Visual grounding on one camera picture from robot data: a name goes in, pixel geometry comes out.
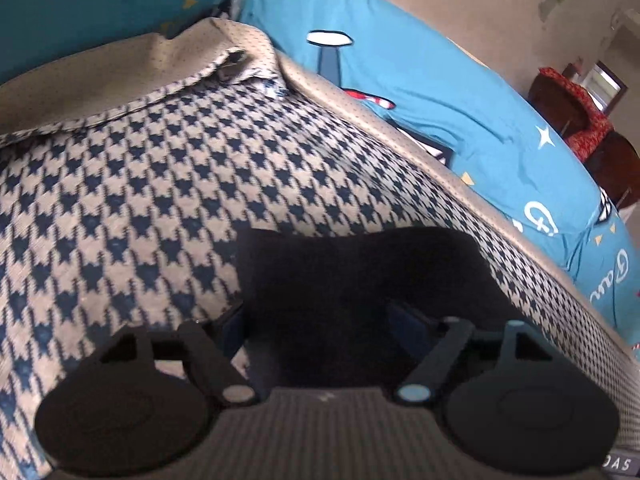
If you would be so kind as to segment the houndstooth mattress cover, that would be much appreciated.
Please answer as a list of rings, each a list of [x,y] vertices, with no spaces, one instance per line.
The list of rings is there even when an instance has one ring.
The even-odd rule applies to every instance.
[[[62,58],[1,89],[1,474],[48,470],[43,395],[126,324],[216,318],[246,226],[306,235],[431,224],[472,235],[514,306],[620,409],[639,365],[570,279],[402,133],[209,18]]]

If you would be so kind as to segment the brown wooden chair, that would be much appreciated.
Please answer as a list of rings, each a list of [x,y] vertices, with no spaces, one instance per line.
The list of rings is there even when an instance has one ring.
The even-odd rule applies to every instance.
[[[639,155],[588,91],[551,67],[539,70],[527,101],[558,133],[617,208],[639,201]]]

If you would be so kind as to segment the blue cartoon print bedsheet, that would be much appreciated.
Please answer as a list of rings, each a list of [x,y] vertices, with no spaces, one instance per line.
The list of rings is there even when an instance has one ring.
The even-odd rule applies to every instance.
[[[639,255],[613,204],[500,76],[386,0],[1,0],[1,77],[209,16],[274,46],[416,141],[500,210],[627,340],[639,335]]]

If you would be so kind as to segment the red patterned cloth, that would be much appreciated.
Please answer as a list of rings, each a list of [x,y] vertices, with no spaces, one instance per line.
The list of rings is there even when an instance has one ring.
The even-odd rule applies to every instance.
[[[552,67],[539,70],[529,88],[527,101],[581,162],[585,162],[613,130],[589,92]]]

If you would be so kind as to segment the black garment red print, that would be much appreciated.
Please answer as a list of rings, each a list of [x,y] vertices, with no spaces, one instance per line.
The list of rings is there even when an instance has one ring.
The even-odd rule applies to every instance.
[[[263,389],[394,388],[420,358],[390,308],[481,330],[522,318],[468,234],[421,226],[338,237],[236,238],[248,374]]]

